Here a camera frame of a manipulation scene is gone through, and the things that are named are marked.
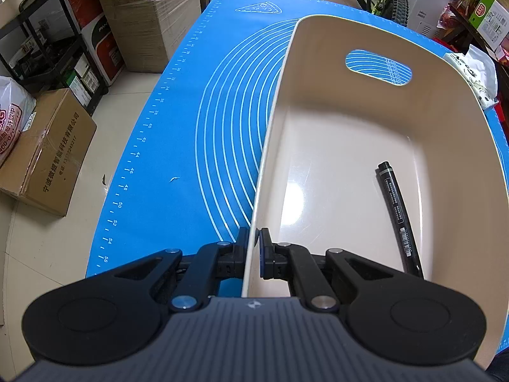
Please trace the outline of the beige plastic storage bin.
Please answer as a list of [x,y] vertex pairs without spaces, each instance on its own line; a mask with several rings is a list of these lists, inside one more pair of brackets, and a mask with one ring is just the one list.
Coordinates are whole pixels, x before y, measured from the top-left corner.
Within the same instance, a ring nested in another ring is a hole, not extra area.
[[446,48],[394,23],[300,19],[274,95],[252,226],[401,269],[375,172],[388,162],[427,280],[474,299],[487,367],[508,309],[508,193],[487,116]]

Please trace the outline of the black marker pen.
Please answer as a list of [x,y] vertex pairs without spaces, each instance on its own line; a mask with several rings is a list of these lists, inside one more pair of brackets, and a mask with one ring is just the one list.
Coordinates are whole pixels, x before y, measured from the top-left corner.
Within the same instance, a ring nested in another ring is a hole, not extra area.
[[383,161],[379,163],[375,174],[394,228],[403,268],[406,273],[423,279],[424,272],[418,255],[412,225],[394,169],[388,161]]

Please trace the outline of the blue silicone baking mat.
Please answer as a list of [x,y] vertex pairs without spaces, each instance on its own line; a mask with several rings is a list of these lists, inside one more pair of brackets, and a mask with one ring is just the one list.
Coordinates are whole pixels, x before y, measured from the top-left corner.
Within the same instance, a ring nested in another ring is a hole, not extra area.
[[[216,0],[168,63],[122,154],[88,275],[165,247],[194,253],[253,228],[263,147],[297,22],[382,20],[318,0]],[[505,171],[496,114],[484,112]]]

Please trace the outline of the cardboard box on floor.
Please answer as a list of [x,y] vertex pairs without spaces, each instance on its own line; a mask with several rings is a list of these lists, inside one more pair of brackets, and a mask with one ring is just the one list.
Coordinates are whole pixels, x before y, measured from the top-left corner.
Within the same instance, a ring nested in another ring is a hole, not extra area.
[[1,192],[65,216],[96,129],[71,90],[43,93],[1,166]]

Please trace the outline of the white red plastic bag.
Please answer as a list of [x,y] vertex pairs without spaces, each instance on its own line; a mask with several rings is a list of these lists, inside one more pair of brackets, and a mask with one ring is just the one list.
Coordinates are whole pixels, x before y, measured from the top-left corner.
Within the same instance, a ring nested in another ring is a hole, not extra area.
[[11,77],[0,77],[0,166],[15,146],[28,118],[36,106],[36,99]]

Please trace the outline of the stacked cardboard boxes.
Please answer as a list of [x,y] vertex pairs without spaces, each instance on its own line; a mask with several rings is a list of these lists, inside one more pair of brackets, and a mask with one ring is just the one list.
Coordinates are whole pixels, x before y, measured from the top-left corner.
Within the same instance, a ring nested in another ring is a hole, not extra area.
[[200,0],[100,0],[126,67],[162,73],[201,14]]

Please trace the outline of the red white appliance box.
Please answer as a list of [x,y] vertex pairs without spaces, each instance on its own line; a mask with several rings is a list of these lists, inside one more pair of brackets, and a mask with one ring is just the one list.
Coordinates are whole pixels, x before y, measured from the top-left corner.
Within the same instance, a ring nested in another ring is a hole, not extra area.
[[85,44],[103,79],[112,86],[124,61],[99,0],[68,0]]

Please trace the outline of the white tissue box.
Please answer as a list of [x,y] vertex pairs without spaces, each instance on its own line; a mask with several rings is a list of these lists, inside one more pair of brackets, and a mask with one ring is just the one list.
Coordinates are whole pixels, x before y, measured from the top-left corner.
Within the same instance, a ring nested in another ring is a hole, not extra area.
[[443,58],[468,82],[481,108],[488,110],[498,102],[498,78],[492,58],[470,45],[466,54],[446,53]]

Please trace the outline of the black metal shelf rack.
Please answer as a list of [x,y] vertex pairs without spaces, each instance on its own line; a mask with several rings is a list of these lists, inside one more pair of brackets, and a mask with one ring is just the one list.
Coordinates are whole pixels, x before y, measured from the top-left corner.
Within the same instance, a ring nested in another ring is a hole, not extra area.
[[67,0],[23,0],[20,14],[1,27],[1,38],[20,29],[24,38],[1,64],[26,91],[70,90],[89,115],[108,87],[80,34]]

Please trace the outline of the green white product box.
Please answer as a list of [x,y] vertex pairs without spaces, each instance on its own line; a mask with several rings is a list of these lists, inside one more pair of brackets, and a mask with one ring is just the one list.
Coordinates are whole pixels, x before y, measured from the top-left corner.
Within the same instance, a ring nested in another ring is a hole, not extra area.
[[480,0],[469,17],[469,23],[495,51],[508,34],[508,11],[496,0]]

